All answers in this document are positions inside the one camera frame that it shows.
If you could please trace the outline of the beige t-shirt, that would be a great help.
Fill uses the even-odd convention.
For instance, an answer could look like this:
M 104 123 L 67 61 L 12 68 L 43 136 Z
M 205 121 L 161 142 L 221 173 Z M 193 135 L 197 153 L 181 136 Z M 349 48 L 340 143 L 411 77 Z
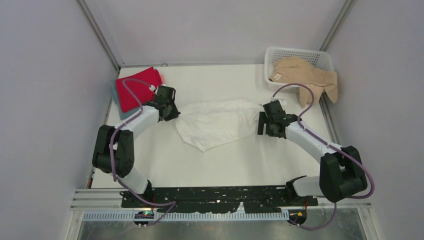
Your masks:
M 327 94 L 332 103 L 337 103 L 339 99 L 337 72 L 314 67 L 308 61 L 297 56 L 285 57 L 276 61 L 274 71 L 268 79 L 275 83 L 302 84 L 311 89 L 314 100 L 307 89 L 299 88 L 299 101 L 303 108 L 310 103 L 317 104 L 323 93 Z

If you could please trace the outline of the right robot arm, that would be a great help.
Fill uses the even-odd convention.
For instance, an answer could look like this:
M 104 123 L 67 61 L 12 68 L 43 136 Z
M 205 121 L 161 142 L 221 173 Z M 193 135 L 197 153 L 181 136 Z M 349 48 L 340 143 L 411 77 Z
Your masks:
M 286 182 L 285 198 L 291 205 L 299 205 L 306 196 L 324 197 L 337 203 L 368 188 L 366 172 L 355 147 L 343 147 L 323 139 L 300 117 L 286 113 L 278 100 L 263 105 L 257 133 L 288 140 L 319 164 L 317 176 L 300 176 Z

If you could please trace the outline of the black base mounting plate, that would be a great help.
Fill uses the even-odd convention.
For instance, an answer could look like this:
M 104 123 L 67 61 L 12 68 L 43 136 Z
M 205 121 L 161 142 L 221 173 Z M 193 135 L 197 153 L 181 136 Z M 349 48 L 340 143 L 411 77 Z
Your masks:
M 171 213 L 234 213 L 240 206 L 248 214 L 277 213 L 282 207 L 315 207 L 312 196 L 295 196 L 285 185 L 216 186 L 216 187 L 156 187 L 145 197 L 153 208 L 164 213 L 175 202 Z

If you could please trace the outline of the white t-shirt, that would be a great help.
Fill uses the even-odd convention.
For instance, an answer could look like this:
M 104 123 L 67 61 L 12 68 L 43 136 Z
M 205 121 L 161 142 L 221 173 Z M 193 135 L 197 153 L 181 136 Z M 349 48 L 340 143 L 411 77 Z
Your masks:
M 202 152 L 253 135 L 262 105 L 246 99 L 186 105 L 175 121 L 182 140 Z

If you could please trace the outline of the teal folded t-shirt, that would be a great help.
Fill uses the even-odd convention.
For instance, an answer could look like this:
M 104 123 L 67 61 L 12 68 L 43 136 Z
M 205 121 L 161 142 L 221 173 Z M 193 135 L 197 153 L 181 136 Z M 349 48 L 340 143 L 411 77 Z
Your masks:
M 134 113 L 136 113 L 139 108 L 135 107 L 128 112 L 123 112 L 122 109 L 121 109 L 121 105 L 120 105 L 120 101 L 119 101 L 119 95 L 118 95 L 118 91 L 117 91 L 117 88 L 116 88 L 116 81 L 114 79 L 111 79 L 109 82 L 110 82 L 110 86 L 111 86 L 112 99 L 113 99 L 114 103 L 117 105 L 117 108 L 118 108 L 119 118 L 120 118 L 120 120 L 125 120 L 125 119 L 129 118 L 131 115 L 133 115 Z

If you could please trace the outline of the white plastic basket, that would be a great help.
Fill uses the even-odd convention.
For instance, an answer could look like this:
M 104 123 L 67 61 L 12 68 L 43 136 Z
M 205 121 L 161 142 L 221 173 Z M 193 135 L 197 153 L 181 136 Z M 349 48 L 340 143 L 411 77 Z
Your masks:
M 330 94 L 337 91 L 338 74 L 330 55 L 324 51 L 269 47 L 265 51 L 263 74 L 271 91 L 290 83 L 323 88 Z

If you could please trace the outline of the red folded t-shirt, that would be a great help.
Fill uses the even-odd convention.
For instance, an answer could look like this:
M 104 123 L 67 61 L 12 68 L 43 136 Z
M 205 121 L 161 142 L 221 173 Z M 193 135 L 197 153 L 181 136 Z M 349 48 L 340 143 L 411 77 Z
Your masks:
M 121 110 L 124 113 L 136 107 L 140 107 L 136 99 L 125 88 L 124 81 L 127 87 L 134 93 L 142 104 L 153 99 L 155 94 L 151 90 L 151 86 L 156 88 L 163 83 L 162 76 L 159 71 L 153 67 L 147 68 L 128 77 L 116 79 L 115 85 L 118 92 L 118 99 Z

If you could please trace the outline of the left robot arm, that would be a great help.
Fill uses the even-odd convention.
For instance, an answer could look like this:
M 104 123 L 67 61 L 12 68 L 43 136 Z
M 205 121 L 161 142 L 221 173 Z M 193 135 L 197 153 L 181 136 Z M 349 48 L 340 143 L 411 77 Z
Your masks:
M 131 189 L 141 207 L 153 202 L 152 184 L 135 169 L 135 139 L 149 127 L 161 121 L 176 119 L 180 112 L 175 104 L 176 90 L 160 85 L 152 101 L 116 126 L 102 125 L 97 133 L 92 165 Z

